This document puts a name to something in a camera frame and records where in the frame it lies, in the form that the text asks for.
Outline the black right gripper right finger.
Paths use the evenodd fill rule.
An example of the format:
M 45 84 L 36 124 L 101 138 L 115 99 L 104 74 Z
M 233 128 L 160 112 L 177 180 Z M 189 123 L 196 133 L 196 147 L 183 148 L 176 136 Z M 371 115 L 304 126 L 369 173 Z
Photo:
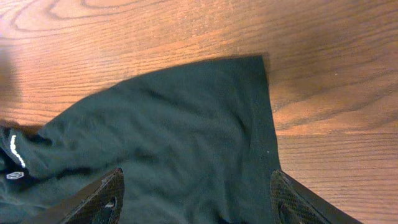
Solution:
M 361 224 L 282 170 L 272 173 L 270 187 L 276 224 Z

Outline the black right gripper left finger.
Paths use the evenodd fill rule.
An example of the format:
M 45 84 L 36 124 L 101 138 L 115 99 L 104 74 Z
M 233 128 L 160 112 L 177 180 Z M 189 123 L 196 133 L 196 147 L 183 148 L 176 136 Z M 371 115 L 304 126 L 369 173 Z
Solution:
M 74 196 L 22 224 L 118 224 L 123 198 L 123 170 L 115 168 Z

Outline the black t-shirt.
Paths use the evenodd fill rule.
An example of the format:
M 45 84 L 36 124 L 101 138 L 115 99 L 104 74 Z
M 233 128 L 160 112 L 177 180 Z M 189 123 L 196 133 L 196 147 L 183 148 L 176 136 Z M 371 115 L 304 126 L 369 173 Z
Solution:
M 1 222 L 34 217 L 117 167 L 121 223 L 272 223 L 280 164 L 262 57 L 123 81 L 34 134 L 2 126 Z

